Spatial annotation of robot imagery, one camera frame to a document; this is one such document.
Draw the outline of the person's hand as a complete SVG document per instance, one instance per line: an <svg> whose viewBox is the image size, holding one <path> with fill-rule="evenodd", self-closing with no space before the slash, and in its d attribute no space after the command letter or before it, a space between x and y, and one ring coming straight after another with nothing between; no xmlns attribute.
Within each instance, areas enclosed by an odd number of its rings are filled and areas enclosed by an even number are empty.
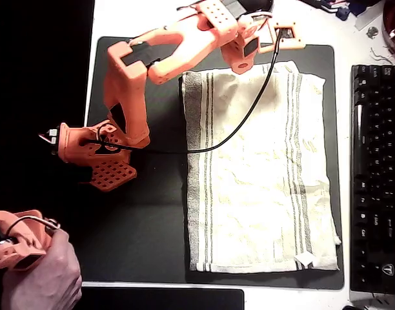
<svg viewBox="0 0 395 310"><path fill-rule="evenodd" d="M3 276L2 309L73 309L81 299L81 268L69 242L58 229L39 264L27 271L7 271Z"/></svg>

